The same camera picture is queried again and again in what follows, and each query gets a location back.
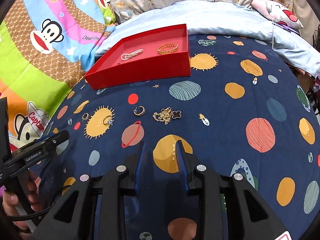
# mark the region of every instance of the jewelry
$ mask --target jewelry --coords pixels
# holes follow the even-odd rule
[[[104,124],[104,125],[112,125],[112,124],[113,124],[112,115],[106,116],[106,117],[103,119],[103,124]]]
[[[143,106],[139,106],[139,108],[142,109],[142,112],[139,113],[139,114],[137,114],[137,108],[138,108],[138,107],[136,107],[136,109],[134,109],[134,111],[133,111],[134,115],[136,115],[136,116],[142,116],[142,115],[144,115],[144,113],[146,112],[146,109],[145,109]]]
[[[174,43],[168,43],[168,44],[164,44],[162,46],[160,46],[158,48],[158,53],[163,55],[163,54],[169,54],[169,53],[173,53],[173,52],[176,52],[178,50],[178,44],[175,45],[175,48],[173,49],[170,49],[170,50],[162,50],[162,49],[165,49],[167,47],[174,47]]]
[[[121,55],[121,59],[125,61],[125,60],[128,60],[129,58],[137,56],[139,53],[142,53],[142,52],[143,52],[143,49],[137,49],[131,53],[124,53]]]
[[[87,120],[89,118],[89,114],[88,113],[85,113],[83,116],[82,116],[82,122]]]
[[[172,111],[171,107],[167,107],[166,109],[161,109],[161,113],[154,112],[152,116],[157,122],[164,122],[164,124],[168,124],[171,118],[179,119],[182,117],[180,110]]]

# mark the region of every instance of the open red tray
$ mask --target open red tray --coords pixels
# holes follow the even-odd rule
[[[167,43],[178,44],[178,51],[161,55],[158,48]],[[137,49],[143,52],[123,61],[123,53]],[[85,74],[93,89],[102,89],[154,79],[190,76],[188,30],[186,24],[138,33],[126,37],[107,51]]]

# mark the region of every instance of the gold bracelet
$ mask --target gold bracelet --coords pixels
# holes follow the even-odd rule
[[[178,50],[178,44],[176,44],[176,47],[173,48],[173,49],[170,49],[170,50],[162,50],[162,49],[165,49],[167,47],[174,47],[174,43],[168,43],[168,44],[164,44],[162,46],[160,46],[158,48],[158,53],[163,55],[163,54],[169,54],[169,53],[173,53],[173,52],[176,52]]]

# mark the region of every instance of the light blue sheet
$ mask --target light blue sheet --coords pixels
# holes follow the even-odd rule
[[[154,9],[120,25],[96,51],[101,57],[124,37],[177,24],[187,24],[188,34],[246,36],[271,44],[272,22],[257,11],[227,2],[185,0],[163,9]],[[287,63],[317,77],[320,53],[297,34],[274,26],[274,50]]]

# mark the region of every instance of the pink pillow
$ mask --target pink pillow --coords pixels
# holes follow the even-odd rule
[[[281,3],[270,0],[252,0],[251,5],[268,20],[287,25],[293,29],[303,28],[299,19]]]

